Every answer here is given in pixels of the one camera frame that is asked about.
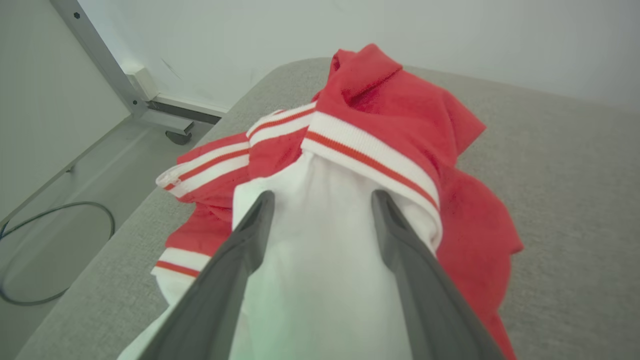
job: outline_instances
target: clothing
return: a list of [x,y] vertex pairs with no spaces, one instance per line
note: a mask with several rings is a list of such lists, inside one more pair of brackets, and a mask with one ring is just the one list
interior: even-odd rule
[[[446,90],[403,71],[375,45],[359,53],[340,50],[327,85],[313,103],[276,111],[246,134],[194,149],[158,178],[158,185],[179,201],[196,203],[191,218],[168,238],[167,250],[152,271],[170,303],[168,312],[263,190],[279,189],[276,213],[278,199],[286,199],[280,207],[289,210],[283,213],[290,221],[299,217],[291,222],[298,229],[300,224],[314,226],[314,220],[339,223],[342,217],[359,213],[365,216],[356,225],[366,230],[371,210],[362,197],[384,188],[506,357],[514,359],[497,309],[507,288],[509,257],[522,244],[500,200],[477,179],[455,169],[458,155],[483,129]],[[345,186],[323,188],[323,182]],[[324,201],[317,196],[319,189],[328,192]],[[314,202],[300,200],[307,195]],[[305,206],[312,208],[318,202],[342,205],[335,216],[322,215],[329,211],[305,214]],[[272,232],[286,233],[284,224],[275,218]],[[337,233],[350,229],[338,228]],[[320,231],[321,227],[315,228],[314,235]],[[340,265],[349,262],[343,260]],[[265,269],[278,272],[277,266]],[[246,296],[252,291],[248,284]],[[355,294],[354,299],[362,295]],[[239,331],[250,329],[244,321],[241,314]],[[251,338],[238,331],[236,336]],[[395,354],[401,353],[402,346],[397,348]]]

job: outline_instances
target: gray floor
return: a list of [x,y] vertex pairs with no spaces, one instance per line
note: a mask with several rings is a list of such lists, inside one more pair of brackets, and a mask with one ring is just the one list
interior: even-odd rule
[[[196,123],[191,142],[179,146],[161,129],[124,124],[81,159],[76,173],[52,184],[9,227],[71,200],[107,206],[119,227],[156,187],[155,178],[211,127]],[[65,209],[38,222],[0,241],[0,279],[16,299],[42,299],[66,288],[108,240],[108,218],[99,209]],[[0,359],[13,359],[54,305],[18,307],[0,300]]]

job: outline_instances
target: white wall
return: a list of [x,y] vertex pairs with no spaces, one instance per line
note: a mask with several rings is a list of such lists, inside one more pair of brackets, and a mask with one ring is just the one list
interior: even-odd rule
[[0,1],[0,224],[128,116],[49,0]]
[[377,43],[407,65],[640,113],[638,0],[80,0],[164,94],[231,107],[271,69]]

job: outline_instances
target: gray fabric surface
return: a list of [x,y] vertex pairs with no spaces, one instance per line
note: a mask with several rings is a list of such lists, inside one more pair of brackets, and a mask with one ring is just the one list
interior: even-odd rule
[[[305,104],[328,59],[264,78],[202,142]],[[507,205],[526,249],[501,313],[520,359],[640,358],[640,117],[513,86],[408,67],[449,89],[487,126],[461,157]],[[114,359],[166,307],[149,275],[191,206],[154,191],[18,356]]]

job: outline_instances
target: metal frame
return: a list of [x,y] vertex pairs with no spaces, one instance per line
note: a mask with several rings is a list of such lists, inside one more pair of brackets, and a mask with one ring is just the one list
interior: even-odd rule
[[188,135],[193,127],[193,121],[172,118],[156,111],[149,111],[147,103],[138,95],[135,88],[127,79],[107,45],[102,41],[98,31],[93,27],[89,16],[84,12],[77,0],[50,0],[53,7],[65,21],[84,51],[89,55],[102,76],[107,80],[113,91],[131,112],[134,120],[141,120],[161,128]]

